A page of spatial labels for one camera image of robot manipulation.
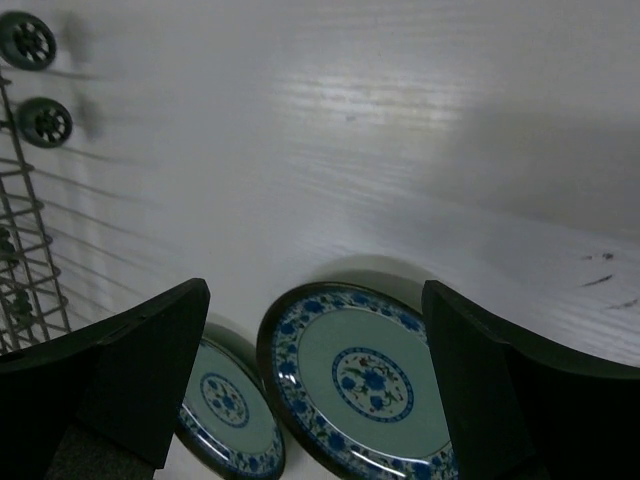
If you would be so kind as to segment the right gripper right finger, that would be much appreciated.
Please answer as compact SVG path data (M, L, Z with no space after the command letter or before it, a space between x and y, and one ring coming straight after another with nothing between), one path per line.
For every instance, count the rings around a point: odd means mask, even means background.
M462 479L636 479L639 370L428 280L422 310Z

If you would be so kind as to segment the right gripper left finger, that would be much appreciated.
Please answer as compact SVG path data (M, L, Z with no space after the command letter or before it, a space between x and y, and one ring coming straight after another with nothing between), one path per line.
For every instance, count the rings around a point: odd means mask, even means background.
M153 478L166 462L208 307L208 286L194 278L2 355L2 478Z

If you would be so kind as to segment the blue floral plate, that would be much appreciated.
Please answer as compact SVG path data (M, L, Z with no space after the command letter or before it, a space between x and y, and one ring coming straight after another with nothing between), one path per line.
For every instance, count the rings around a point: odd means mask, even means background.
M278 479L283 434L248 366L218 343L200 340L176 435L224 479Z
M281 295L256 340L272 411L341 479L456 479L419 312L375 290L315 282Z

